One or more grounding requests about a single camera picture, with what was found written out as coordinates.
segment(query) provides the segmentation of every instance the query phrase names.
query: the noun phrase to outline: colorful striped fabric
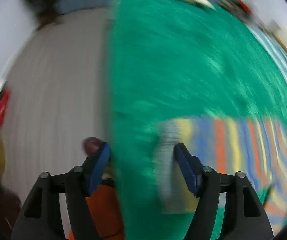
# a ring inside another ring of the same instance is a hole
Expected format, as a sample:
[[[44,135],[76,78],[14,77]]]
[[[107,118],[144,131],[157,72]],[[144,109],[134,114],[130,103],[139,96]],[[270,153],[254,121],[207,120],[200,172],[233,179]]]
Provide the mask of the colorful striped fabric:
[[[155,160],[165,212],[192,212],[196,208],[178,165],[169,157],[174,144],[183,142],[203,165],[217,172],[245,172],[257,193],[271,186],[265,210],[274,234],[281,229],[287,218],[287,130],[278,120],[179,118],[162,124],[160,138]],[[224,203],[221,196],[219,207]]]

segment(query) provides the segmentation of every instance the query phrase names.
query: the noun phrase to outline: orange fabric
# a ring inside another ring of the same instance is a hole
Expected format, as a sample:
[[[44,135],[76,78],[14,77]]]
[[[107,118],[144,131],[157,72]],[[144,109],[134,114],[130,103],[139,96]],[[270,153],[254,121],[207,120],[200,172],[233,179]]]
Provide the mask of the orange fabric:
[[[287,211],[281,210],[278,206],[274,205],[271,202],[267,202],[264,206],[266,212],[271,215],[278,216],[278,217],[286,217]]]
[[[287,147],[285,145],[284,139],[282,138],[280,124],[276,123],[275,125],[276,125],[276,130],[277,130],[277,137],[279,138],[279,145],[281,147],[281,150],[285,153],[285,156],[287,157]]]
[[[99,185],[93,195],[87,198],[87,204],[100,237],[106,237],[108,240],[125,239],[124,225],[114,188]],[[74,240],[72,231],[68,239]]]
[[[266,177],[260,171],[260,157],[259,157],[256,133],[254,131],[254,125],[251,120],[249,120],[248,123],[249,123],[249,129],[251,133],[251,139],[252,139],[252,145],[253,145],[253,151],[254,151],[254,158],[255,158],[255,163],[256,163],[256,172],[258,173],[259,177],[262,179],[263,184],[265,185]]]
[[[217,167],[219,173],[226,172],[226,135],[225,123],[223,120],[215,120],[215,134],[216,134],[216,154],[217,154]]]

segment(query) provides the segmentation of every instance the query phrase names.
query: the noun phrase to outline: green cloth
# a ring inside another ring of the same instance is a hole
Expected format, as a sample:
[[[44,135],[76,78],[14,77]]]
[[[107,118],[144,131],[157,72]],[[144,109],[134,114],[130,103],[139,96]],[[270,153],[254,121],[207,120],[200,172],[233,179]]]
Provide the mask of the green cloth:
[[[183,239],[193,214],[161,213],[152,156],[158,123],[271,115],[287,126],[287,85],[246,26],[217,6],[114,0],[112,14],[110,131],[126,238]]]

